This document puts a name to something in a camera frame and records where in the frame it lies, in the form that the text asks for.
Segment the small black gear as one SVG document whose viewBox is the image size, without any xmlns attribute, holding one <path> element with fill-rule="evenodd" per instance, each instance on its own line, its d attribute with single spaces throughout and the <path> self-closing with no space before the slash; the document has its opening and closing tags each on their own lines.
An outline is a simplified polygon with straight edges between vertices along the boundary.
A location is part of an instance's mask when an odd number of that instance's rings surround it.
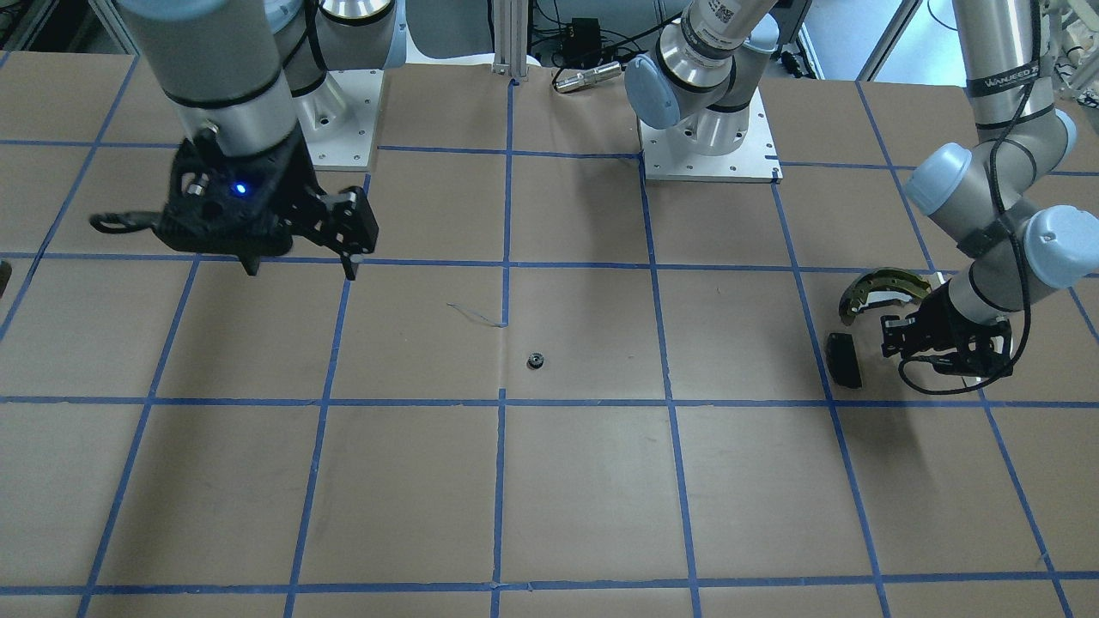
<svg viewBox="0 0 1099 618">
<path fill-rule="evenodd" d="M 529 367 L 530 369 L 542 368 L 545 365 L 545 361 L 546 361 L 546 358 L 545 358 L 544 355 L 542 355 L 542 353 L 530 352 L 530 354 L 528 356 L 528 360 L 526 360 L 526 367 Z"/>
</svg>

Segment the olive green brake shoe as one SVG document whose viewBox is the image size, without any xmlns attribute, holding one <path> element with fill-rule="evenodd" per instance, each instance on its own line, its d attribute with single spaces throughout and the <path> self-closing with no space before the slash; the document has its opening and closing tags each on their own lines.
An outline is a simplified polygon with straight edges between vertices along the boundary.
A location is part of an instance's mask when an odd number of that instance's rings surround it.
<svg viewBox="0 0 1099 618">
<path fill-rule="evenodd" d="M 932 291 L 932 285 L 914 271 L 882 269 L 865 271 L 852 282 L 837 305 L 837 316 L 844 325 L 852 325 L 859 314 L 884 306 L 921 304 Z"/>
</svg>

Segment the dark grey brake pad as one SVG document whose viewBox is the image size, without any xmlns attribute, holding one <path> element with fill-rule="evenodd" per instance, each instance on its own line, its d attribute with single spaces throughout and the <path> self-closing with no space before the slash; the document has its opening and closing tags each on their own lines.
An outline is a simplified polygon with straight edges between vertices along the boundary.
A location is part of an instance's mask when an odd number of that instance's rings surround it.
<svg viewBox="0 0 1099 618">
<path fill-rule="evenodd" d="M 825 340 L 825 364 L 829 375 L 840 387 L 862 390 L 864 382 L 854 336 L 846 332 L 830 332 Z"/>
</svg>

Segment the silver cylindrical connector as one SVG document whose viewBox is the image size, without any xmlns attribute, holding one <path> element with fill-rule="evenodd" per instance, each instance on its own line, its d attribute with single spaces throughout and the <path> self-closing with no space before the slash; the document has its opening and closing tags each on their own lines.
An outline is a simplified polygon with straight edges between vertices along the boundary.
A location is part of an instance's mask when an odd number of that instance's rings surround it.
<svg viewBox="0 0 1099 618">
<path fill-rule="evenodd" d="M 592 88 L 597 82 L 611 81 L 623 71 L 622 63 L 609 62 L 593 68 L 585 68 L 569 77 L 555 78 L 552 87 L 557 93 L 578 93 L 578 91 Z"/>
</svg>

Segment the aluminium frame post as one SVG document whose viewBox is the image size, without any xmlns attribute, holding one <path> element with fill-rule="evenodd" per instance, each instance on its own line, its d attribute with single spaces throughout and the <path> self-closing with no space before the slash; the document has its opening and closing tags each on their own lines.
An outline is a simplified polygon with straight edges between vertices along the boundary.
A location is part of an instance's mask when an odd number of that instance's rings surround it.
<svg viewBox="0 0 1099 618">
<path fill-rule="evenodd" d="M 491 70 L 511 82 L 528 81 L 530 1 L 488 1 L 492 36 Z"/>
</svg>

